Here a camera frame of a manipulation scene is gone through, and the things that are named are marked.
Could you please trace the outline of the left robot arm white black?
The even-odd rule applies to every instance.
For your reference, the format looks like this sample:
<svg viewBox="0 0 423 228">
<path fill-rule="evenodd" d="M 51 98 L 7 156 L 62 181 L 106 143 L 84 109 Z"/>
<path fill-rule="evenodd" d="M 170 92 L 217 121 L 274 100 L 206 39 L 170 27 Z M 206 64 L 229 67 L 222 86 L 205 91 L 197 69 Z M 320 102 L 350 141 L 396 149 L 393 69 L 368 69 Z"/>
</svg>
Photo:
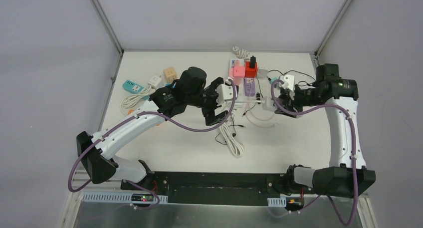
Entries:
<svg viewBox="0 0 423 228">
<path fill-rule="evenodd" d="M 147 166 L 141 161 L 118 157 L 117 152 L 149 129 L 171 122 L 192 132 L 217 129 L 230 116 L 231 111 L 215 113 L 225 101 L 236 100 L 236 85 L 231 79 L 218 77 L 206 85 L 207 74 L 198 67 L 189 67 L 171 84 L 158 88 L 139 108 L 115 125 L 94 134 L 86 131 L 76 137 L 76 164 L 82 164 L 89 182 L 101 184 L 110 178 L 129 180 L 140 190 L 152 184 Z M 185 112 L 187 106 L 200 108 L 206 129 L 194 129 L 172 118 Z"/>
</svg>

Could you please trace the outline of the small white power strip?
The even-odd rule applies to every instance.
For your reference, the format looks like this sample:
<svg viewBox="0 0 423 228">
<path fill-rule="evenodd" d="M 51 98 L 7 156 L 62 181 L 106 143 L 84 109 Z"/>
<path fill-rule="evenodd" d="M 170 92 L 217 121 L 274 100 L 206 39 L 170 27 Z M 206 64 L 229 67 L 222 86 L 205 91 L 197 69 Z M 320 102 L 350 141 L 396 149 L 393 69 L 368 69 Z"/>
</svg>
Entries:
<svg viewBox="0 0 423 228">
<path fill-rule="evenodd" d="M 253 98 L 253 97 L 240 97 L 235 99 L 235 107 L 240 108 L 244 104 L 248 105 L 259 105 L 262 107 L 263 110 L 269 112 L 275 112 L 278 107 L 275 102 L 272 100 L 271 97 L 264 97 L 264 98 Z"/>
</svg>

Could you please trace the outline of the long white power strip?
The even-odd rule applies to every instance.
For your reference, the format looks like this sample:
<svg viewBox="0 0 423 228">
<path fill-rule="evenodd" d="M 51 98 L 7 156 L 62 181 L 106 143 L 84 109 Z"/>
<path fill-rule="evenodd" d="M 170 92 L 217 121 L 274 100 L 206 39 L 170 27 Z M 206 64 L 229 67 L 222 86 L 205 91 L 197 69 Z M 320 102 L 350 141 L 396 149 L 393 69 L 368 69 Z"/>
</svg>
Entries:
<svg viewBox="0 0 423 228">
<path fill-rule="evenodd" d="M 228 67 L 228 76 L 233 80 L 235 86 L 236 86 L 236 92 L 237 92 L 237 98 L 242 97 L 242 85 L 243 85 L 243 81 L 244 81 L 244 77 L 243 78 L 233 78 L 232 76 L 232 68 L 234 66 L 244 66 L 245 62 L 244 59 L 240 59 L 240 58 L 232 58 L 229 60 L 229 67 Z"/>
</svg>

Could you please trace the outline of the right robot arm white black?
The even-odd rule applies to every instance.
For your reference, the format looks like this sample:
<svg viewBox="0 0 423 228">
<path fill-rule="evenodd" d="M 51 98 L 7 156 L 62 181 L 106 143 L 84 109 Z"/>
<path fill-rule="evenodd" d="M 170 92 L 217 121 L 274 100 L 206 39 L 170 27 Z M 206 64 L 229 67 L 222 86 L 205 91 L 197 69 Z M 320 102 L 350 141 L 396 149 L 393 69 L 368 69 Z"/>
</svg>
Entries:
<svg viewBox="0 0 423 228">
<path fill-rule="evenodd" d="M 366 191 L 376 181 L 376 173 L 367 168 L 360 147 L 357 82 L 342 78 L 338 65 L 326 63 L 316 68 L 315 82 L 309 88 L 302 89 L 283 76 L 271 86 L 280 91 L 275 96 L 271 90 L 276 114 L 298 118 L 323 108 L 330 128 L 329 166 L 289 166 L 282 180 L 285 190 L 295 193 L 307 186 L 317 195 L 342 198 L 357 198 Z"/>
</svg>

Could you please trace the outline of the pink cube socket adapter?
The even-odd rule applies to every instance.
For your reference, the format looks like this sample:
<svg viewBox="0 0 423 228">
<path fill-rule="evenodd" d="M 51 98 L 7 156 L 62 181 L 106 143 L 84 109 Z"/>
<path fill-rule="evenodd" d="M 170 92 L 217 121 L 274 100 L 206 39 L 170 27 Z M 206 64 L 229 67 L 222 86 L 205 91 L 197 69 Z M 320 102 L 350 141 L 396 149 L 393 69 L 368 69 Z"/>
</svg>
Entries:
<svg viewBox="0 0 423 228">
<path fill-rule="evenodd" d="M 232 76 L 233 78 L 243 78 L 245 77 L 245 67 L 244 66 L 234 66 L 232 68 Z"/>
</svg>

